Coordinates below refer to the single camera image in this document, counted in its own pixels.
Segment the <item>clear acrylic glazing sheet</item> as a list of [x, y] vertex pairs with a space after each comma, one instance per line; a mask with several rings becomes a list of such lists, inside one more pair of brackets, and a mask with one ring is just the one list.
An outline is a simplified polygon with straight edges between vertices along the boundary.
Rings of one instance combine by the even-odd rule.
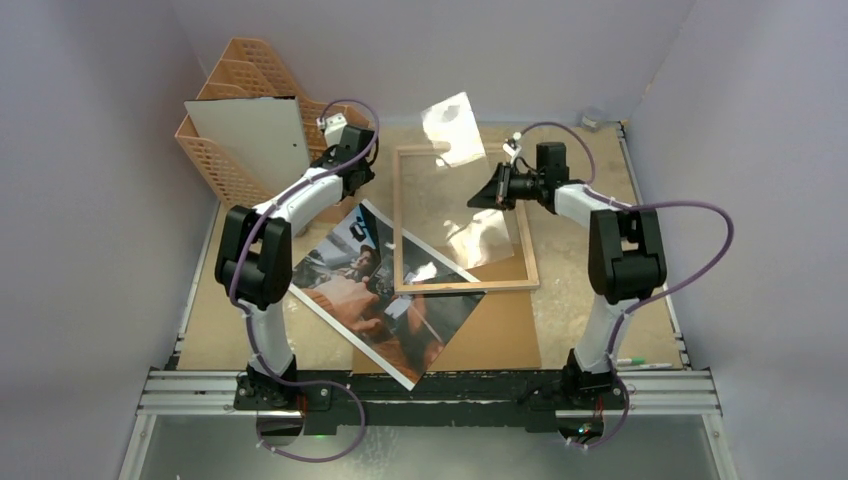
[[421, 207], [436, 244], [465, 269], [512, 256], [504, 214], [486, 203], [467, 204], [492, 174], [468, 94], [450, 96], [421, 117], [434, 153], [415, 162], [416, 176], [423, 181]]

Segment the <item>white wooden picture frame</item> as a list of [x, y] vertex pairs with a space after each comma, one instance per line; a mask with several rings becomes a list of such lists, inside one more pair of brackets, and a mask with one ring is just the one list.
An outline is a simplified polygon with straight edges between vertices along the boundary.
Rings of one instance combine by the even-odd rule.
[[540, 287], [540, 276], [533, 247], [533, 239], [526, 208], [523, 204], [516, 206], [515, 212], [518, 224], [519, 239], [521, 240], [522, 254], [525, 264], [526, 279], [503, 280], [503, 281], [465, 281], [439, 284], [413, 284], [403, 283], [403, 239], [409, 238], [424, 250], [428, 245], [422, 244], [417, 237], [409, 234], [402, 226], [403, 208], [401, 192], [401, 160], [407, 156], [424, 156], [435, 154], [437, 150], [427, 145], [401, 145], [397, 146], [393, 153], [392, 179], [393, 179], [393, 240], [395, 253], [393, 257], [393, 273], [396, 294], [468, 294], [476, 292], [497, 291], [524, 291], [536, 290]]

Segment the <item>printed photo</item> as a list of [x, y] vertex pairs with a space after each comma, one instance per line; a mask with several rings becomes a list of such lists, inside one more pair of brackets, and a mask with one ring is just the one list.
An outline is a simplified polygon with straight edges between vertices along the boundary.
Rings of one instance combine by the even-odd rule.
[[411, 390], [485, 294], [399, 292], [394, 253], [391, 220], [363, 201], [294, 266], [290, 290]]

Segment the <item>brown cardboard backing board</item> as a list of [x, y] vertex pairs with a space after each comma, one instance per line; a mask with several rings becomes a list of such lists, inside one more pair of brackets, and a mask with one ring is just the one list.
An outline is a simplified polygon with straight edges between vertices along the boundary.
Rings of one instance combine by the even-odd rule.
[[541, 366], [531, 293], [393, 295], [354, 324], [367, 346], [357, 373], [396, 368], [414, 382], [429, 372]]

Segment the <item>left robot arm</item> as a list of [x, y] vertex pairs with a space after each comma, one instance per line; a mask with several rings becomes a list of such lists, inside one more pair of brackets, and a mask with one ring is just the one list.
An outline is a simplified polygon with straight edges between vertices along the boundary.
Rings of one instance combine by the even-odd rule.
[[244, 375], [246, 397], [275, 409], [297, 399], [303, 384], [297, 379], [281, 305], [292, 281], [293, 237], [373, 179], [377, 148], [376, 131], [344, 126], [291, 186], [255, 207], [227, 212], [214, 276], [245, 320], [251, 351]]

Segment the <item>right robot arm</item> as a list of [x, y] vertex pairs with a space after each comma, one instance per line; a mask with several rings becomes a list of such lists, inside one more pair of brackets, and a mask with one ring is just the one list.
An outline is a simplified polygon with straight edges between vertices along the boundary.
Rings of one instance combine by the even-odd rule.
[[620, 336], [635, 307], [666, 281], [658, 215], [605, 199], [572, 178], [562, 142], [537, 144], [533, 167], [524, 165], [517, 141], [506, 141], [503, 149], [508, 160], [496, 165], [491, 179], [468, 200], [469, 207], [506, 211], [520, 201], [535, 201], [588, 231], [587, 274], [595, 299], [561, 380], [564, 399], [584, 407], [616, 387]]

